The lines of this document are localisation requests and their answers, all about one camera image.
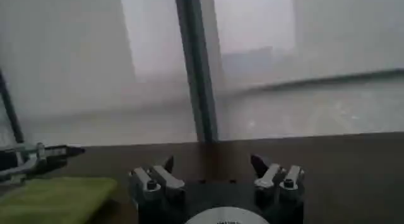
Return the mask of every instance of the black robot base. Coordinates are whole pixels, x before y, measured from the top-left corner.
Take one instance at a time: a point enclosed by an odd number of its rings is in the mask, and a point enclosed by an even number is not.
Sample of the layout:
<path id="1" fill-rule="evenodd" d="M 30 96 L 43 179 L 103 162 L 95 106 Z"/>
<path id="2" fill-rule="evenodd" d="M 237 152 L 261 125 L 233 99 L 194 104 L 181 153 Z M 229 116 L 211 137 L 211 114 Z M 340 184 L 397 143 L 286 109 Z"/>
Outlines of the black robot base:
<path id="1" fill-rule="evenodd" d="M 304 218 L 304 171 L 267 164 L 251 156 L 257 179 L 251 183 L 184 182 L 172 176 L 174 159 L 135 168 L 129 193 L 139 223 L 297 224 Z"/>

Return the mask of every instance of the white circular label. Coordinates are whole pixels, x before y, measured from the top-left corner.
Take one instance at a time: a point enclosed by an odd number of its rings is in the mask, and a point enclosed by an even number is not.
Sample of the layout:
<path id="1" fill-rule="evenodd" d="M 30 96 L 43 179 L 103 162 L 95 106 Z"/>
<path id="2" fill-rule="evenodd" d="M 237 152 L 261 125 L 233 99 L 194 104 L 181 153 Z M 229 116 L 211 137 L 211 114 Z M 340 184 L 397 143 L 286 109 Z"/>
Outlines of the white circular label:
<path id="1" fill-rule="evenodd" d="M 269 224 L 264 218 L 236 207 L 207 209 L 193 216 L 186 224 Z"/>

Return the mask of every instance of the brown tabletop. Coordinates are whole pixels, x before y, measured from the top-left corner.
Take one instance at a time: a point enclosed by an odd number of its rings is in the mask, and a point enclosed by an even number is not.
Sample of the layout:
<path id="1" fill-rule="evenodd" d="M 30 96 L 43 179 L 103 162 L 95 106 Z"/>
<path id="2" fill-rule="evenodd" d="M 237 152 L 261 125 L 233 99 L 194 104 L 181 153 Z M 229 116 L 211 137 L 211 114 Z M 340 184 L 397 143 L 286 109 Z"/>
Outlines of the brown tabletop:
<path id="1" fill-rule="evenodd" d="M 119 186 L 92 223 L 137 223 L 127 172 L 175 156 L 185 180 L 252 181 L 249 154 L 306 171 L 306 223 L 404 223 L 404 133 L 87 148 L 49 176 L 111 177 Z"/>

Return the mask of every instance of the metal window mullion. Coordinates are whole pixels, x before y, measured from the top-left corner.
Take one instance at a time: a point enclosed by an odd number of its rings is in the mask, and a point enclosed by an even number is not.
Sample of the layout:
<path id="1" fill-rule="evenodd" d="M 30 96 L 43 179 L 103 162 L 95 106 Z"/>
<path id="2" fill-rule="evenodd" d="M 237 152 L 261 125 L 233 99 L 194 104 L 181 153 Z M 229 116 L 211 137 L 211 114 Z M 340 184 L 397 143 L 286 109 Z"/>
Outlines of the metal window mullion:
<path id="1" fill-rule="evenodd" d="M 175 0 L 198 141 L 218 141 L 201 0 Z"/>

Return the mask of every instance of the green microfiber towel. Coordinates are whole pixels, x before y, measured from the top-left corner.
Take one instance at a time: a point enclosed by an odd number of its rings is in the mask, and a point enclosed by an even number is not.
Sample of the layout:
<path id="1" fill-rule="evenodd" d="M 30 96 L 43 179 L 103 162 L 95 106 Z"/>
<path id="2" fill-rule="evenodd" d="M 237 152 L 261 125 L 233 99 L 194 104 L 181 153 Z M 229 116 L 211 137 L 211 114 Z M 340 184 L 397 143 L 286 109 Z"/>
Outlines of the green microfiber towel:
<path id="1" fill-rule="evenodd" d="M 82 224 L 115 187 L 116 181 L 107 178 L 30 180 L 0 197 L 0 223 Z"/>

